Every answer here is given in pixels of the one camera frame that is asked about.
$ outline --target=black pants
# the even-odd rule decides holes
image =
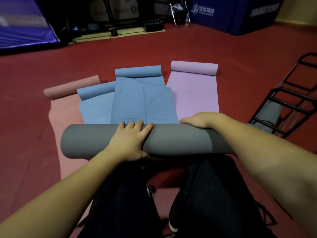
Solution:
[[[234,161],[225,155],[213,155],[189,168],[172,205],[170,223],[178,228],[176,237],[274,237]],[[143,170],[125,163],[96,193],[78,238],[155,238],[163,237],[162,228]]]

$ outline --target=red carpet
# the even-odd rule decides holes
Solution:
[[[165,81],[172,60],[219,64],[220,112],[248,122],[270,89],[299,56],[317,52],[317,33],[272,26],[231,36],[198,25],[166,32],[107,39],[41,52],[0,57],[0,221],[59,180],[59,163],[43,89],[98,74],[115,79],[115,68],[162,65]],[[316,82],[305,71],[299,78]],[[316,152],[317,116],[288,140]],[[276,217],[278,237],[306,237],[241,171],[257,200]]]

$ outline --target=hand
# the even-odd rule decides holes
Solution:
[[[221,113],[202,112],[197,113],[190,118],[182,118],[180,123],[187,123],[198,128],[212,128],[213,123],[219,120]]]
[[[115,153],[123,161],[133,161],[149,157],[142,150],[142,144],[151,132],[154,124],[152,122],[149,123],[142,131],[143,121],[138,121],[137,124],[131,121],[127,127],[124,127],[124,125],[124,122],[118,125],[118,129],[110,140],[106,150]]]

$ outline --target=left hand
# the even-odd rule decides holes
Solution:
[[[142,131],[143,121],[138,121],[137,124],[131,121],[127,127],[124,127],[124,125],[124,122],[119,124],[106,150],[115,153],[123,161],[133,161],[149,157],[142,150],[142,144],[151,132],[154,124],[152,122],[149,123]]]

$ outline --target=yellow wall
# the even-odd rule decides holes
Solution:
[[[317,0],[285,0],[276,20],[317,26]]]

